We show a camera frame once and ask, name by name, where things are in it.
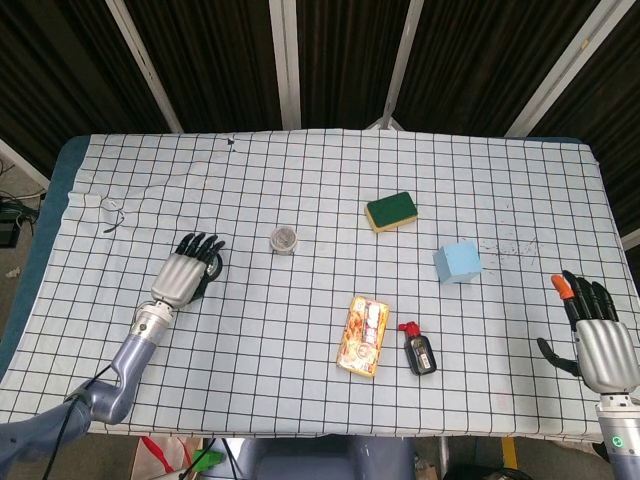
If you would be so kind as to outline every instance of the orange fingertip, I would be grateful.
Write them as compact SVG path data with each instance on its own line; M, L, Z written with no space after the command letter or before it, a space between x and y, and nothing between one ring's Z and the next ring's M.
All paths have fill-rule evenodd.
M551 283L553 283L553 286L560 294L560 298L562 300L567 300L576 296L576 294L573 293L573 290L571 290L571 285L567 283L562 275L552 275Z

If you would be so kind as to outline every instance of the blue table edge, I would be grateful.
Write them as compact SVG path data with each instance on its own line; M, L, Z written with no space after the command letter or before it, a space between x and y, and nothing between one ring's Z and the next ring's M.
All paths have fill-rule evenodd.
M513 138L513 140L583 143L576 138L569 137L525 137ZM58 154L58 161L51 177L47 196L38 217L27 265L20 277L11 313L0 340L0 381L4 378L11 358L18 348L31 309L38 296L49 255L53 249L53 242L60 229L62 214L69 204L68 194L73 189L76 173L82 165L90 141L90 135L74 137L65 143Z

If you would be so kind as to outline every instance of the red bottle cap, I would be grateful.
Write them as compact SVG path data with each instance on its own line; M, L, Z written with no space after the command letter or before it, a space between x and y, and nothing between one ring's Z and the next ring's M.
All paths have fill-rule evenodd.
M419 337L420 336L420 327L416 322L409 323L401 323L398 325L398 330L401 332L407 332L409 337Z

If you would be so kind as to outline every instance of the green sponge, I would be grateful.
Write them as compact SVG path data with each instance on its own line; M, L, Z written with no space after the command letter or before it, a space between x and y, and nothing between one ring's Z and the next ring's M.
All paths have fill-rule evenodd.
M376 233L392 230L418 218L418 209L408 192L369 202L365 213Z

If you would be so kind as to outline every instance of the small round container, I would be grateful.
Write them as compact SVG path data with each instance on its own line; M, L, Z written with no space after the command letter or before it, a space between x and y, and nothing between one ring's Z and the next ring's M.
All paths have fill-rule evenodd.
M278 227L269 239L271 248L278 255L291 255L298 245L298 235L291 227Z

